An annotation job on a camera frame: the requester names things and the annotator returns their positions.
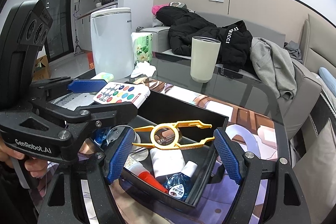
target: countertop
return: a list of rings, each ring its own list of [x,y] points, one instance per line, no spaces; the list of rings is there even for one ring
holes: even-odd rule
[[[117,4],[116,1],[107,3],[107,4],[102,5],[102,6],[99,6],[98,8],[95,8],[95,9],[93,9],[93,10],[90,10],[90,11],[86,12],[86,13],[83,14],[83,15],[78,16],[77,19],[82,19],[83,17],[87,17],[88,15],[91,15],[91,14],[92,14],[93,12],[95,12],[95,11],[98,11],[98,10],[101,10],[101,9],[104,9],[104,8],[108,8],[108,7],[110,7],[110,6],[112,6],[112,5],[115,5],[115,4]]]

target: blue gripper pad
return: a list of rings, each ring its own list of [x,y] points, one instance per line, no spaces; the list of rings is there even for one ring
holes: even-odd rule
[[[73,93],[99,92],[106,85],[107,83],[104,79],[73,80],[73,82],[68,85],[68,90]]]
[[[132,128],[130,128],[110,161],[110,171],[107,175],[107,180],[110,183],[120,177],[127,157],[131,153],[133,147],[132,142],[134,142],[134,139],[135,132]]]
[[[213,143],[227,171],[227,174],[229,175],[230,179],[234,180],[238,185],[240,185],[243,178],[239,172],[239,162],[237,158],[230,149],[227,141],[219,129],[216,129],[213,135],[215,137]]]

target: eye drops bottle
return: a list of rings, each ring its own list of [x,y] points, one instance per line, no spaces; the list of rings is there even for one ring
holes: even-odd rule
[[[106,135],[109,132],[111,127],[107,128],[102,128],[102,129],[97,129],[95,131],[95,137],[94,137],[94,142],[98,145],[101,146],[103,141],[106,139]]]
[[[147,182],[149,185],[152,185],[154,188],[168,193],[167,189],[164,188],[153,176],[152,174],[145,168],[141,163],[132,158],[131,156],[127,157],[124,167],[136,175],[141,180]]]
[[[197,164],[189,161],[185,167],[183,167],[180,173],[177,173],[168,179],[163,184],[163,187],[168,190],[168,195],[185,201],[190,193],[191,188],[193,187],[191,177],[193,176],[196,168]]]

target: blue pillow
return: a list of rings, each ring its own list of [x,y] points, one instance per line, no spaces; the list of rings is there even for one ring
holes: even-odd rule
[[[319,75],[330,91],[336,96],[336,79],[326,68],[319,68]]]

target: red cap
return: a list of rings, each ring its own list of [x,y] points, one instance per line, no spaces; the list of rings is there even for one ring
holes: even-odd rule
[[[163,187],[148,171],[142,172],[138,175],[138,178],[147,182],[149,185],[152,185],[154,188],[168,194],[168,190]]]

